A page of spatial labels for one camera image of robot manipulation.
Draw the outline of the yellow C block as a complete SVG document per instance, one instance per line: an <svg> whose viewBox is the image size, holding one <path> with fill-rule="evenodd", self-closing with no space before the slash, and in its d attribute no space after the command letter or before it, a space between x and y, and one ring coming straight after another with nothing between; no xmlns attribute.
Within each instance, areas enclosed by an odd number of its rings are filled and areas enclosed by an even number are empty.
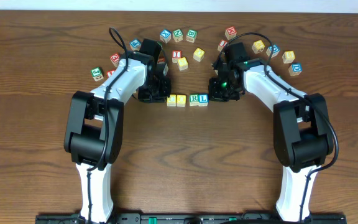
<svg viewBox="0 0 358 224"><path fill-rule="evenodd" d="M171 94L167 98L167 106L168 107L176 107L177 106L177 96L175 94Z"/></svg>

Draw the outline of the blue L block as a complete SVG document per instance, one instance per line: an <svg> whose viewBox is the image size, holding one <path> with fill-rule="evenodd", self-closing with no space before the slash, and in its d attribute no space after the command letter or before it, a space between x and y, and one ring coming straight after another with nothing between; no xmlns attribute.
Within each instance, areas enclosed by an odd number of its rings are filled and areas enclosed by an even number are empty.
<svg viewBox="0 0 358 224"><path fill-rule="evenodd" d="M198 106L207 106L209 103L208 94L198 95Z"/></svg>

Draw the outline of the green R block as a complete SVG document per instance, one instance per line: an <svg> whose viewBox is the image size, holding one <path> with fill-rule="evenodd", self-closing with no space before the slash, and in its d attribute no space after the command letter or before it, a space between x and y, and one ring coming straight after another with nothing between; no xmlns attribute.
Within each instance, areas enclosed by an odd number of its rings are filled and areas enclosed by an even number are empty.
<svg viewBox="0 0 358 224"><path fill-rule="evenodd" d="M189 105L198 106L199 105L199 94L191 94L189 96Z"/></svg>

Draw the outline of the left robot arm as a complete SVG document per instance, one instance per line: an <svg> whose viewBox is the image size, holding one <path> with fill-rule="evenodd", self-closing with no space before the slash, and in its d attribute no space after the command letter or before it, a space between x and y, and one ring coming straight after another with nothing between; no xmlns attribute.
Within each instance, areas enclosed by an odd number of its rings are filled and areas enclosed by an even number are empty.
<svg viewBox="0 0 358 224"><path fill-rule="evenodd" d="M116 70L89 93L71 99L64 149L81 178L80 223L107 223L114 204L110 193L111 166L122 146L124 106L134 93L143 103L164 103L171 94L162 45L145 39L139 50L125 51Z"/></svg>

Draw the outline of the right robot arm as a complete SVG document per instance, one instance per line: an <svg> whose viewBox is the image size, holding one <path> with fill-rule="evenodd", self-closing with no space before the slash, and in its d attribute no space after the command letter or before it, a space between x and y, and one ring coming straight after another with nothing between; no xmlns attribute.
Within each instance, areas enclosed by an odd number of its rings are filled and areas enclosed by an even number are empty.
<svg viewBox="0 0 358 224"><path fill-rule="evenodd" d="M275 209L283 221L309 220L314 179L337 143L324 97L293 88L261 58L250 59L241 42L226 44L213 69L217 76L209 80L211 101L251 93L273 113L273 147L283 166Z"/></svg>

